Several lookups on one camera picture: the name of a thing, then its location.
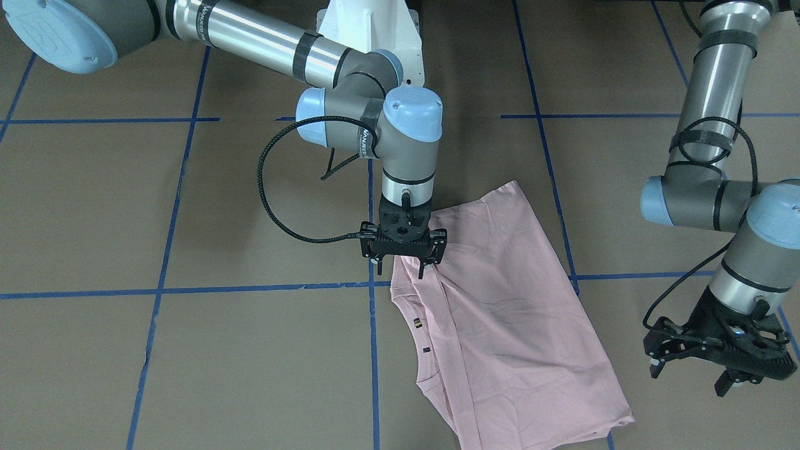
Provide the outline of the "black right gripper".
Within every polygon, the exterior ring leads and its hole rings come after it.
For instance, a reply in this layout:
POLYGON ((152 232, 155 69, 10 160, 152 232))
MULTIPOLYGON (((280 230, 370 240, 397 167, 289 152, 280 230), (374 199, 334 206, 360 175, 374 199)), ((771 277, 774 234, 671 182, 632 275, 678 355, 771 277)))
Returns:
POLYGON ((378 243, 383 234, 426 234, 427 254, 418 257, 418 279, 424 278, 425 269, 442 262, 448 245, 448 230, 428 230, 431 220, 432 200, 417 207, 403 208, 386 197, 380 201, 380 228, 372 222, 360 225, 360 245, 362 255, 376 267, 378 276, 383 274, 383 254, 378 251, 378 243))

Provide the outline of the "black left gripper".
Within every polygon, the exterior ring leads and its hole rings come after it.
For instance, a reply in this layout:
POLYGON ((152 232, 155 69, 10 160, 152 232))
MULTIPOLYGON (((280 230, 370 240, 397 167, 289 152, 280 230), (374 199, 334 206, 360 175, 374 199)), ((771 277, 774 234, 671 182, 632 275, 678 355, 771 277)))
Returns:
MULTIPOLYGON (((644 353, 651 358, 649 375, 656 379, 666 364, 677 359, 708 358, 708 351, 742 344, 748 337, 746 316, 723 304, 706 287, 692 310, 687 329, 671 319, 659 318, 643 339, 644 353)), ((714 383, 717 397, 742 384, 742 371, 725 369, 714 383)))

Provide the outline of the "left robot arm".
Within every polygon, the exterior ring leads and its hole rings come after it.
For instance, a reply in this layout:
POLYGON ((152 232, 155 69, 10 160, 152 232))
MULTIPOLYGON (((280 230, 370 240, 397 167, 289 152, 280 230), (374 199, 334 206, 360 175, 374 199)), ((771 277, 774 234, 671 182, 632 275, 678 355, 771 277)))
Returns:
POLYGON ((731 233, 707 259, 719 265, 689 319, 652 311, 642 320, 649 373, 694 357, 723 366, 723 397, 743 383, 783 381, 798 369, 778 308, 798 281, 798 179, 760 182, 755 148, 743 131, 743 91, 771 18, 798 12, 797 1, 706 1, 687 93, 662 176, 642 189, 644 219, 669 227, 731 233))

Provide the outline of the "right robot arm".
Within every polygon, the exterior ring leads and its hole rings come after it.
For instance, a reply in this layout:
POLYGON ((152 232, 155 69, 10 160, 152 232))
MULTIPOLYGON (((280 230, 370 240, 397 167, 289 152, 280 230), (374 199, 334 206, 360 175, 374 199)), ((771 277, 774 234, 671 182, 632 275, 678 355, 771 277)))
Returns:
POLYGON ((294 239, 358 239, 378 269, 388 254, 418 261, 418 272, 442 262, 445 229, 429 228, 443 102, 414 84, 392 49, 360 51, 234 1, 4 1, 9 25, 31 51, 63 71, 91 74, 123 56, 172 37, 203 43, 308 85, 296 120, 272 137, 257 163, 257 188, 272 222, 294 239), (309 238, 273 213, 264 186, 272 148, 289 132, 355 159, 382 161, 378 222, 332 238, 309 238))

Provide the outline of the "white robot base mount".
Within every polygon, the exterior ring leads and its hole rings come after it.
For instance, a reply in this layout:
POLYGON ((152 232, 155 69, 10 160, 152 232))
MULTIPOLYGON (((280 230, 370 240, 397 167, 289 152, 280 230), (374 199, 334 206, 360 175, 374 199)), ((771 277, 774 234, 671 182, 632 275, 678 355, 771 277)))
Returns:
POLYGON ((402 83, 424 86, 421 9, 414 1, 329 1, 316 14, 316 31, 363 53, 391 51, 402 64, 402 83))

